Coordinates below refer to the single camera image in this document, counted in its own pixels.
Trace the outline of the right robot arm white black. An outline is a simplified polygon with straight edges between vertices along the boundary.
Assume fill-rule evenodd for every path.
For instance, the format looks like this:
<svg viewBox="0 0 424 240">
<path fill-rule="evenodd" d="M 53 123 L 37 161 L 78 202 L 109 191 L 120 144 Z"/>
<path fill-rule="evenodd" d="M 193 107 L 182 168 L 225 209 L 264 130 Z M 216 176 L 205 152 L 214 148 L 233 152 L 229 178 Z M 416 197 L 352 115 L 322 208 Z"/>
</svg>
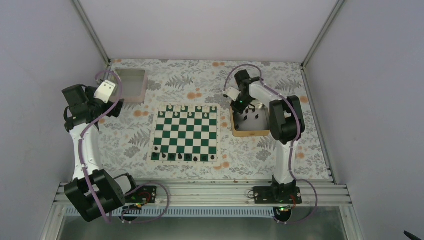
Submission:
<svg viewBox="0 0 424 240">
<path fill-rule="evenodd" d="M 306 128 L 300 98 L 296 95 L 281 96 L 266 85 L 261 76 L 251 77 L 247 70 L 238 71 L 234 78 L 238 89 L 230 88 L 225 91 L 232 99 L 230 107 L 233 112 L 244 114 L 253 101 L 263 104 L 268 110 L 270 133 L 277 142 L 277 160 L 271 185 L 255 187 L 253 191 L 268 202 L 282 204 L 298 193 L 292 162 L 296 146 Z"/>
</svg>

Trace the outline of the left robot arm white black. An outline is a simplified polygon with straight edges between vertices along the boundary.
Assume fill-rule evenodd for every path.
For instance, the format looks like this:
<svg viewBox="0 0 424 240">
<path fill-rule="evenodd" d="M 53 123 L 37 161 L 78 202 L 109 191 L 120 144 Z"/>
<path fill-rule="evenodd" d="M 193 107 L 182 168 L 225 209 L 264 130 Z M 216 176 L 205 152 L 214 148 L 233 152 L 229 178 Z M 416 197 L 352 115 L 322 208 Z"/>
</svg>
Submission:
<svg viewBox="0 0 424 240">
<path fill-rule="evenodd" d="M 77 84 L 62 90 L 68 104 L 64 127 L 72 138 L 75 156 L 74 173 L 64 193 L 87 222 L 106 217 L 139 197 L 130 174 L 112 177 L 101 163 L 98 122 L 104 116 L 117 118 L 124 103 L 110 100 L 116 87 L 107 80 L 98 87 Z"/>
</svg>

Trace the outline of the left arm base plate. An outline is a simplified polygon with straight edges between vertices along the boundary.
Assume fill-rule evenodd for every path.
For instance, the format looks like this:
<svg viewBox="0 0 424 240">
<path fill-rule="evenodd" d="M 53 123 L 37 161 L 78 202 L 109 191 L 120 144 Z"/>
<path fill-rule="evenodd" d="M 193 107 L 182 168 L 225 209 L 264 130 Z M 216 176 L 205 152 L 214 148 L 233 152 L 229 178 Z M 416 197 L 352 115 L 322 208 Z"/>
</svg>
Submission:
<svg viewBox="0 0 424 240">
<path fill-rule="evenodd" d="M 131 204 L 154 204 L 156 201 L 157 187 L 146 185 L 125 197 L 126 203 Z"/>
</svg>

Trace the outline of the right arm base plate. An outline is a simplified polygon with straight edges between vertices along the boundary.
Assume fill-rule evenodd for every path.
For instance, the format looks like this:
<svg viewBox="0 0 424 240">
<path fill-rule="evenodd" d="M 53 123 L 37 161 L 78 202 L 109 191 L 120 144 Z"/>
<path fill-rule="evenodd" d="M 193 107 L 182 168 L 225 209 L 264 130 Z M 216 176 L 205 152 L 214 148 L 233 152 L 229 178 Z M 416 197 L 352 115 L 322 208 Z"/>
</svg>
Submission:
<svg viewBox="0 0 424 240">
<path fill-rule="evenodd" d="M 254 203 L 257 205 L 303 203 L 299 187 L 273 190 L 270 186 L 255 186 L 252 191 Z"/>
</svg>

